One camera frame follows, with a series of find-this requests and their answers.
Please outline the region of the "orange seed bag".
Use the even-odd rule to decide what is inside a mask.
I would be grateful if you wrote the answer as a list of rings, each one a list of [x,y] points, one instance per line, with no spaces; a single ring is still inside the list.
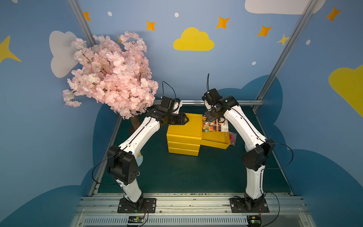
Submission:
[[[228,121],[224,118],[208,121],[206,116],[202,117],[202,132],[228,132]]]

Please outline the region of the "yellow drawer cabinet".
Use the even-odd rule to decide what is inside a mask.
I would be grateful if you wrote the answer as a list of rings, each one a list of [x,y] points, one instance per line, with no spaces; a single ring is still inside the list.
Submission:
[[[170,125],[167,130],[168,152],[173,154],[198,156],[202,140],[202,115],[187,113],[189,121],[185,125]]]

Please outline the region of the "yellow top drawer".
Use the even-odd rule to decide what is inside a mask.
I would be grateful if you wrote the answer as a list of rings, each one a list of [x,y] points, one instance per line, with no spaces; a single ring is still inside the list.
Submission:
[[[202,132],[202,146],[227,149],[230,146],[228,132]]]

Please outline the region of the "pink flower seed bag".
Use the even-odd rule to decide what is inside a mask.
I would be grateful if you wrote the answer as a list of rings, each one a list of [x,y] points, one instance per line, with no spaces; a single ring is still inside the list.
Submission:
[[[236,145],[237,134],[234,133],[234,132],[229,132],[229,139],[230,139],[230,145],[235,146]]]

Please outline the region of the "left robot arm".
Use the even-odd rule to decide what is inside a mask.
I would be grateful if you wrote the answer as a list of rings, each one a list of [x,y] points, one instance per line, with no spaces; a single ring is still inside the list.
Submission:
[[[185,125],[189,121],[180,112],[182,101],[162,97],[159,105],[147,110],[147,115],[135,132],[119,146],[111,146],[107,151],[106,170],[124,192],[126,200],[137,204],[142,201],[142,191],[137,182],[139,164],[137,157],[148,140],[164,125]]]

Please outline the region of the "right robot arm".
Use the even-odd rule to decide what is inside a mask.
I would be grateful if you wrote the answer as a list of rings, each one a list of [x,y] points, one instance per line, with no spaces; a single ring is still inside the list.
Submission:
[[[257,206],[264,199],[263,174],[269,153],[275,146],[274,141],[267,140],[256,129],[233,96],[223,98],[216,89],[211,89],[202,100],[207,108],[207,121],[227,120],[243,139],[246,153],[242,155],[242,161],[247,173],[244,196],[251,206]]]

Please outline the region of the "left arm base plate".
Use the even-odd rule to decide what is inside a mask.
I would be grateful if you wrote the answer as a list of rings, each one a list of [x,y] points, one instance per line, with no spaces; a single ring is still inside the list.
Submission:
[[[156,204],[156,198],[140,198],[137,202],[122,198],[117,213],[155,213]]]

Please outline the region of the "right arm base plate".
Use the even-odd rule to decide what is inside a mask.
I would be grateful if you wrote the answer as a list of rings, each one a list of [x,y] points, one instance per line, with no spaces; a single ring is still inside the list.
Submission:
[[[232,213],[269,213],[269,208],[264,197],[256,200],[234,196],[229,199]]]

